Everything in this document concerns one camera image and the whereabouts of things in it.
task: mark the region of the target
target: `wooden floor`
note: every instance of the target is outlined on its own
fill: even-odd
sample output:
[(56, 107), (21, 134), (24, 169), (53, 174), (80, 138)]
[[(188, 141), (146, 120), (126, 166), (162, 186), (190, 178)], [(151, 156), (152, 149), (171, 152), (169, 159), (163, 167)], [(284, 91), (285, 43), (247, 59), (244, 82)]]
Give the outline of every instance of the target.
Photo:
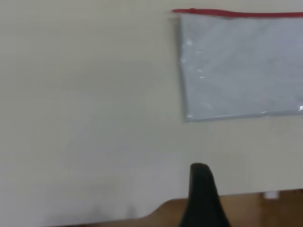
[[(79, 227), (178, 227), (186, 199), (170, 200), (144, 218)], [(278, 200), (265, 200), (262, 194), (221, 197), (225, 213), (233, 227), (303, 226), (303, 191), (280, 192)]]

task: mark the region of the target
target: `white table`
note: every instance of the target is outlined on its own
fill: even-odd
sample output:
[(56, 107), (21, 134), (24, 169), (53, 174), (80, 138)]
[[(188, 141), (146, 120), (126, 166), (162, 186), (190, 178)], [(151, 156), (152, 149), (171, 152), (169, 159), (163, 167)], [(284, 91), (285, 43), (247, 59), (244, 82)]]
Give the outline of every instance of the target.
[(0, 1), (0, 220), (147, 215), (207, 163), (220, 194), (302, 188), (303, 117), (186, 123), (175, 8), (303, 11), (297, 0)]

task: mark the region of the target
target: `plastic bag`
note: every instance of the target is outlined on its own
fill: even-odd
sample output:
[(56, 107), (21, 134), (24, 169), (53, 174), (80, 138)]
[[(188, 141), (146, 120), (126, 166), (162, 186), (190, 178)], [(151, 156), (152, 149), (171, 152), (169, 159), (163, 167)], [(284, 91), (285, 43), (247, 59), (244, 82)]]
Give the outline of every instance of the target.
[(303, 113), (303, 13), (174, 12), (189, 121)]

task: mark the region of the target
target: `white surface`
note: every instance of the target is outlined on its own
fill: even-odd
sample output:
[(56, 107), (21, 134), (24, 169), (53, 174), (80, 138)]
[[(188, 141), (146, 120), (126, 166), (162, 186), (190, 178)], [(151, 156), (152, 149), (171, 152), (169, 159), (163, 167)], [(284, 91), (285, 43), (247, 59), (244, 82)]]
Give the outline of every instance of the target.
[(303, 114), (302, 23), (182, 14), (187, 119)]
[(220, 194), (302, 188), (303, 117), (185, 123), (174, 8), (303, 11), (291, 0), (0, 2), (0, 220), (146, 215), (207, 163)]

